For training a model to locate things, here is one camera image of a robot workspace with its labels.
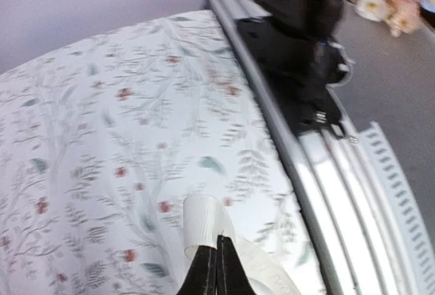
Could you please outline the clear plastic wrap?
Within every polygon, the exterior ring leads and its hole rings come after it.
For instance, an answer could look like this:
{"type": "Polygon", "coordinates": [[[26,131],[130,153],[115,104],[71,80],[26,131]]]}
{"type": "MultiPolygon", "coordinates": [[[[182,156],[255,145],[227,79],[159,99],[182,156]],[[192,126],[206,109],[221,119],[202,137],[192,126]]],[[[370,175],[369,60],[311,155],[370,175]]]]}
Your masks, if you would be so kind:
{"type": "Polygon", "coordinates": [[[217,199],[201,194],[186,197],[183,217],[184,252],[191,261],[199,246],[217,249],[220,235],[230,237],[256,294],[300,293],[278,260],[236,236],[225,207],[217,199]]]}

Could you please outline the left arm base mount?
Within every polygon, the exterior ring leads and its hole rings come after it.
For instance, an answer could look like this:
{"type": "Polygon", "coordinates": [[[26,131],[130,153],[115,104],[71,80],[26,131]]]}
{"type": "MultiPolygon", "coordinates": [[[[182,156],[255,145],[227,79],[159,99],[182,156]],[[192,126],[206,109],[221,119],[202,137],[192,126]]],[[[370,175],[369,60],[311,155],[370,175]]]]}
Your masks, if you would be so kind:
{"type": "Polygon", "coordinates": [[[344,137],[344,111],[330,87],[349,77],[351,65],[335,38],[304,38],[271,16],[242,18],[235,23],[293,134],[327,129],[344,137]]]}

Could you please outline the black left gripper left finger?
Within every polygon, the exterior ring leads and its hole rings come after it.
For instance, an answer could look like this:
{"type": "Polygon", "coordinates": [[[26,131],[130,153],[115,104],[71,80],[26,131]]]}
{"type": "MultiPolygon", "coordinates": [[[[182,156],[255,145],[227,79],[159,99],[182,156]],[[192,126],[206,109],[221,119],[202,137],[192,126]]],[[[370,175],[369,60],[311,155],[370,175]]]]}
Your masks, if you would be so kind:
{"type": "Polygon", "coordinates": [[[217,249],[199,246],[177,295],[215,295],[217,249]]]}

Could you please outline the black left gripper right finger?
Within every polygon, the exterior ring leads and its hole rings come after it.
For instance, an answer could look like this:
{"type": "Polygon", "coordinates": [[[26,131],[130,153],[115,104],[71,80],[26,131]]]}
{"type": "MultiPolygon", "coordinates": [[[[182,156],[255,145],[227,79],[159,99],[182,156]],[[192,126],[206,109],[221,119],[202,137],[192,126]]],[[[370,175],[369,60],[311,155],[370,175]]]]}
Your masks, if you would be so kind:
{"type": "Polygon", "coordinates": [[[255,295],[230,237],[217,238],[216,294],[255,295]]]}

